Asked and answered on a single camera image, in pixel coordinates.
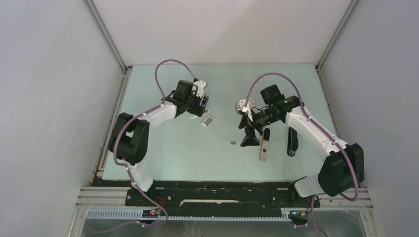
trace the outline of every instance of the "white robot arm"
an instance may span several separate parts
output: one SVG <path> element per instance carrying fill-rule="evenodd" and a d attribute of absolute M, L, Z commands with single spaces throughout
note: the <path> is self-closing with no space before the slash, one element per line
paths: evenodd
<path fill-rule="evenodd" d="M 204 95 L 204 88 L 207 83 L 202 80 L 194 82 L 181 80 L 166 101 L 155 110 L 144 114 L 140 119 L 133 121 L 118 144 L 118 163 L 124 164 L 131 180 L 143 191 L 148 191 L 153 184 L 153 178 L 148 172 L 147 164 L 142 162 L 147 153 L 149 130 L 162 124 L 163 122 L 174 119 L 184 112 L 189 112 L 201 117 L 206 111 L 206 105 L 209 97 Z M 115 127 L 112 131 L 111 140 L 108 149 L 114 151 L 115 142 L 122 127 L 133 116 L 122 113 L 118 116 Z"/>
<path fill-rule="evenodd" d="M 242 115 L 239 129 L 244 128 L 246 133 L 241 146 L 259 146 L 260 141 L 255 136 L 255 130 L 263 135 L 263 127 L 281 120 L 308 140 L 323 161 L 323 167 L 318 175 L 304 177 L 289 185 L 289 190 L 293 193 L 294 198 L 304 198 L 321 193 L 334 197 L 353 187 L 348 164 L 336 144 L 345 147 L 344 150 L 354 167 L 358 183 L 364 180 L 364 154 L 358 144 L 349 145 L 337 138 L 304 107 L 309 116 L 307 118 L 298 97 L 285 98 L 276 85 L 265 88 L 260 94 L 268 106 L 258 113 L 246 108 L 244 100 L 236 103 L 236 110 Z"/>

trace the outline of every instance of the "table surface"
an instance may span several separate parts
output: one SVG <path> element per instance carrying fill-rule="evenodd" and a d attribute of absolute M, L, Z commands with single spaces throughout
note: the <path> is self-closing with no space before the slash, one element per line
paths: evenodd
<path fill-rule="evenodd" d="M 319 173 L 322 162 L 314 147 L 301 136 L 294 157 L 286 153 L 288 126 L 278 121 L 270 125 L 267 161 L 259 161 L 260 147 L 240 147 L 245 135 L 239 130 L 241 116 L 235 113 L 235 103 L 245 99 L 253 81 L 263 73 L 278 72 L 297 85 L 302 100 L 313 116 L 335 133 L 326 100 L 314 65 L 191 65 L 198 79 L 207 82 L 207 109 L 214 121 L 201 125 L 206 118 L 194 118 L 184 113 L 150 131 L 145 159 L 155 180 L 182 181 L 291 181 Z M 121 112 L 138 114 L 157 104 L 161 94 L 154 80 L 155 65 L 134 66 L 121 107 Z M 163 65 L 159 81 L 166 94 L 176 88 L 181 79 L 192 80 L 181 65 Z M 264 106 L 260 91 L 272 84 L 289 97 L 296 95 L 283 78 L 267 76 L 255 86 L 252 96 L 255 106 Z M 114 164 L 108 153 L 105 180 L 128 180 L 123 167 Z"/>

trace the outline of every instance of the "black object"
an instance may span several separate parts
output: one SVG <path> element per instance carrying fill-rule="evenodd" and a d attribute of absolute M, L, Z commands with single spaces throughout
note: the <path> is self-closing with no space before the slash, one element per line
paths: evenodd
<path fill-rule="evenodd" d="M 344 149 L 352 163 L 358 183 L 364 181 L 364 151 L 358 144 L 347 145 Z M 353 188 L 352 175 L 342 152 L 331 153 L 323 163 L 318 176 L 320 187 L 334 197 Z"/>
<path fill-rule="evenodd" d="M 249 127 L 257 130 L 260 135 L 263 135 L 263 127 L 279 120 L 285 123 L 287 113 L 291 112 L 293 108 L 300 106 L 298 97 L 290 96 L 285 98 L 276 85 L 265 88 L 260 94 L 262 95 L 265 104 L 269 105 L 268 108 L 261 110 L 258 113 L 251 111 L 253 121 L 251 121 L 246 114 L 242 114 L 239 129 Z M 252 132 L 251 129 L 245 130 L 246 137 L 243 141 L 247 141 L 247 137 L 252 136 L 250 132 Z"/>
<path fill-rule="evenodd" d="M 175 117 L 183 114 L 184 112 L 189 112 L 193 115 L 201 117 L 206 110 L 207 102 L 209 100 L 208 96 L 203 96 L 203 98 L 195 96 L 196 91 L 192 89 L 197 86 L 190 81 L 180 80 L 177 83 L 176 90 L 173 93 L 173 97 L 166 97 L 166 100 L 172 102 L 176 105 L 176 115 Z"/>
<path fill-rule="evenodd" d="M 263 101 L 266 105 L 273 105 L 275 102 L 285 99 L 276 85 L 268 86 L 260 91 Z"/>
<path fill-rule="evenodd" d="M 295 152 L 298 149 L 298 137 L 297 131 L 292 127 L 288 128 L 288 144 L 287 144 L 287 154 L 291 157 L 295 156 Z"/>
<path fill-rule="evenodd" d="M 143 214 L 141 217 L 158 218 L 159 215 L 160 215 L 159 210 L 143 210 Z"/>
<path fill-rule="evenodd" d="M 114 146 L 119 132 L 132 117 L 132 115 L 127 113 L 122 113 L 118 116 L 108 145 L 108 150 L 111 152 L 114 152 Z M 150 123 L 148 121 L 140 119 L 133 121 L 121 137 L 118 144 L 117 158 L 124 159 L 131 165 L 142 161 L 147 153 L 149 129 Z M 127 132 L 134 133 L 132 137 L 128 137 L 126 135 Z"/>
<path fill-rule="evenodd" d="M 270 136 L 271 136 L 271 130 L 269 128 L 265 128 L 265 131 L 263 132 L 263 139 L 265 141 L 269 141 Z"/>
<path fill-rule="evenodd" d="M 260 146 L 260 141 L 256 137 L 256 134 L 254 132 L 254 128 L 252 127 L 245 127 L 245 137 L 240 144 L 241 147 L 247 147 L 247 146 Z"/>
<path fill-rule="evenodd" d="M 281 208 L 307 208 L 305 198 L 289 199 L 288 182 L 185 182 L 154 181 L 147 195 L 153 200 L 165 200 L 170 216 L 194 217 L 285 217 Z M 131 188 L 126 206 L 150 206 L 141 193 Z M 236 203 L 191 203 L 185 199 L 236 200 Z"/>

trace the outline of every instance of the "small white object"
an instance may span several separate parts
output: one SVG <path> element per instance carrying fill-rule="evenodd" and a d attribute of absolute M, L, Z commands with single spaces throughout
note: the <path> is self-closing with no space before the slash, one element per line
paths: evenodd
<path fill-rule="evenodd" d="M 204 88 L 207 86 L 207 83 L 203 80 L 198 80 L 194 82 L 194 85 L 196 85 L 196 87 L 193 87 L 192 91 L 196 91 L 195 96 L 202 98 L 202 96 L 204 95 Z"/>
<path fill-rule="evenodd" d="M 202 121 L 202 126 L 206 127 L 208 126 L 212 121 L 214 121 L 214 118 L 211 116 L 208 116 L 204 119 L 204 121 Z"/>
<path fill-rule="evenodd" d="M 266 158 L 268 156 L 268 146 L 269 146 L 269 141 L 263 139 L 262 146 L 260 147 L 260 156 L 259 156 L 260 161 L 266 161 Z"/>
<path fill-rule="evenodd" d="M 253 121 L 253 118 L 251 116 L 251 108 L 254 106 L 254 97 L 249 97 L 248 104 L 245 106 L 246 100 L 240 100 L 236 102 L 236 110 L 241 110 L 243 113 L 246 113 L 251 121 Z"/>

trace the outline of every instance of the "purple cable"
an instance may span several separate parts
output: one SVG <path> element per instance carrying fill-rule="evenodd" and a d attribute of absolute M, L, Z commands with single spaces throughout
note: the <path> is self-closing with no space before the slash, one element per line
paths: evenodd
<path fill-rule="evenodd" d="M 316 219 L 314 218 L 314 201 L 316 200 L 317 197 L 318 197 L 317 195 L 314 195 L 313 199 L 311 200 L 311 217 L 313 218 L 313 225 L 311 225 L 311 224 L 296 225 L 296 224 L 294 224 L 293 221 L 291 221 L 291 224 L 293 224 L 296 228 L 303 228 L 303 227 L 307 227 L 307 226 L 314 227 L 314 229 L 316 230 L 317 237 L 320 237 L 319 231 L 322 232 L 326 237 L 328 237 L 326 232 L 324 230 L 322 230 L 322 228 L 317 226 Z"/>
<path fill-rule="evenodd" d="M 156 79 L 156 84 L 157 84 L 157 87 L 159 88 L 159 90 L 160 90 L 160 93 L 162 94 L 162 97 L 163 97 L 163 99 L 162 99 L 162 102 L 161 102 L 161 104 L 159 104 L 159 105 L 157 105 L 157 106 L 155 106 L 155 107 L 152 107 L 151 109 L 149 109 L 149 110 L 147 110 L 147 111 L 145 111 L 145 112 L 143 112 L 143 113 L 140 113 L 140 114 L 138 114 L 138 115 L 136 115 L 136 116 L 134 116 L 133 118 L 131 118 L 128 122 L 126 122 L 126 124 L 122 127 L 122 129 L 121 129 L 121 131 L 119 132 L 119 134 L 118 134 L 118 136 L 117 136 L 117 138 L 116 138 L 116 141 L 115 141 L 115 145 L 114 145 L 114 162 L 115 162 L 115 164 L 116 165 L 120 165 L 120 166 L 124 166 L 125 168 L 128 168 L 128 165 L 127 164 L 123 164 L 123 163 L 119 163 L 118 162 L 118 158 L 117 158 L 117 155 L 116 155 L 116 151 L 117 151 L 117 148 L 118 148 L 118 145 L 119 145 L 119 142 L 120 142 L 120 140 L 121 140 L 121 137 L 122 137 L 122 135 L 125 133 L 125 131 L 126 131 L 126 129 L 128 128 L 128 126 L 133 122 L 133 121 L 135 121 L 136 119 L 138 119 L 138 118 L 140 118 L 140 117 L 142 117 L 142 116 L 144 116 L 144 115 L 146 115 L 146 114 L 149 114 L 149 113 L 151 113 L 151 112 L 153 112 L 153 111 L 155 111 L 156 109 L 158 109 L 158 108 L 160 108 L 164 103 L 165 103 L 165 101 L 166 101 L 166 96 L 165 96 L 165 93 L 163 92 L 163 89 L 162 89 L 162 87 L 160 86 L 160 83 L 159 83 L 159 80 L 157 79 L 157 71 L 158 71 L 158 69 L 159 69 L 159 67 L 163 64 L 163 63 L 166 63 L 166 62 L 176 62 L 176 63 L 179 63 L 179 64 L 181 64 L 181 65 L 183 65 L 188 71 L 189 71 L 189 73 L 192 75 L 192 77 L 195 79 L 195 75 L 192 73 L 192 71 L 190 70 L 190 68 L 187 66 L 187 65 L 185 65 L 184 63 L 182 63 L 182 62 L 180 62 L 180 61 L 178 61 L 178 60 L 175 60 L 175 59 L 167 59 L 167 60 L 165 60 L 165 61 L 163 61 L 163 62 L 161 62 L 161 63 L 159 63 L 157 66 L 156 66 L 156 69 L 155 69 L 155 71 L 154 71 L 154 78 Z M 138 184 L 137 183 L 135 183 L 134 182 L 134 178 L 133 178 L 133 176 L 132 176 L 132 174 L 131 174 L 131 172 L 129 172 L 128 171 L 128 176 L 129 176 L 129 178 L 130 178 L 130 180 L 131 180 L 131 182 L 132 182 L 132 184 L 134 185 L 134 187 L 141 193 L 141 195 L 143 195 L 147 200 L 149 200 L 152 204 L 154 204 L 154 205 L 156 205 L 159 209 L 161 209 L 163 212 L 164 212 L 164 214 L 165 214 L 165 216 L 166 216 L 166 218 L 165 218 L 165 220 L 163 221 L 163 222 L 161 222 L 161 223 L 159 223 L 159 224 L 146 224 L 146 223 L 142 223 L 144 226 L 161 226 L 161 225 L 163 225 L 164 223 L 166 223 L 167 221 L 168 221 L 168 213 L 167 213 L 167 211 L 162 207 L 162 206 L 160 206 L 157 202 L 155 202 L 154 200 L 152 200 L 151 198 L 149 198 L 145 193 L 144 193 L 144 191 L 142 191 L 142 189 L 138 186 Z"/>
<path fill-rule="evenodd" d="M 335 144 L 336 145 L 336 147 L 339 149 L 339 151 L 340 152 L 342 152 L 342 154 L 343 154 L 343 157 L 345 157 L 345 160 L 346 160 L 346 163 L 348 163 L 348 166 L 349 166 L 349 170 L 350 170 L 350 172 L 351 172 L 351 175 L 352 175 L 352 181 L 353 181 L 353 183 L 354 183 L 354 189 L 355 189 L 355 196 L 354 196 L 354 198 L 349 198 L 348 196 L 346 196 L 346 195 L 344 195 L 344 194 L 340 194 L 342 197 L 344 197 L 345 199 L 347 199 L 347 200 L 349 200 L 349 201 L 356 201 L 357 199 L 358 199 L 358 195 L 359 195 L 359 187 L 358 187 L 358 181 L 357 181 L 357 179 L 356 179 L 356 175 L 355 175 L 355 170 L 354 170 L 354 168 L 353 168 L 353 166 L 352 166 L 352 163 L 351 163 L 351 160 L 349 159 L 349 157 L 348 157 L 348 154 L 346 154 L 346 152 L 345 152 L 345 150 L 342 148 L 342 146 L 339 144 L 339 143 L 337 143 L 336 142 L 336 139 L 335 138 L 333 138 L 328 132 L 326 132 L 326 130 L 320 125 L 320 124 L 318 124 L 316 121 L 314 121 L 313 119 L 311 119 L 310 118 L 310 116 L 307 114 L 307 112 L 305 111 L 305 109 L 304 109 L 304 105 L 302 104 L 302 99 L 301 99 L 301 95 L 300 95 L 300 91 L 298 90 L 298 88 L 297 88 L 297 86 L 294 84 L 294 82 L 291 80 L 291 79 L 289 79 L 286 75 L 284 75 L 284 74 L 281 74 L 281 73 L 265 73 L 265 74 L 263 74 L 263 75 L 261 75 L 261 76 L 259 76 L 254 82 L 253 82 L 253 84 L 251 85 L 251 87 L 250 87 L 250 90 L 249 90 L 249 93 L 248 93 L 248 96 L 247 96 L 247 98 L 246 98 L 246 102 L 245 102 L 245 107 L 248 105 L 248 101 L 249 101 L 249 98 L 250 98 L 250 94 L 251 94 L 251 91 L 253 90 L 253 88 L 254 88 L 254 86 L 256 85 L 256 83 L 260 80 L 260 79 L 262 79 L 263 77 L 265 77 L 265 76 L 268 76 L 268 75 L 276 75 L 276 76 L 280 76 L 280 77 L 283 77 L 283 78 L 285 78 L 289 83 L 291 83 L 291 85 L 294 87 L 294 89 L 295 89 L 295 91 L 297 92 L 297 96 L 298 96 L 298 99 L 300 100 L 300 107 L 301 107 L 301 111 L 302 111 L 302 113 L 304 114 L 304 116 L 312 123 L 312 124 L 314 124 L 321 132 L 323 132 L 326 136 L 327 136 L 327 138 L 329 138 L 329 140 L 333 143 L 333 144 Z"/>

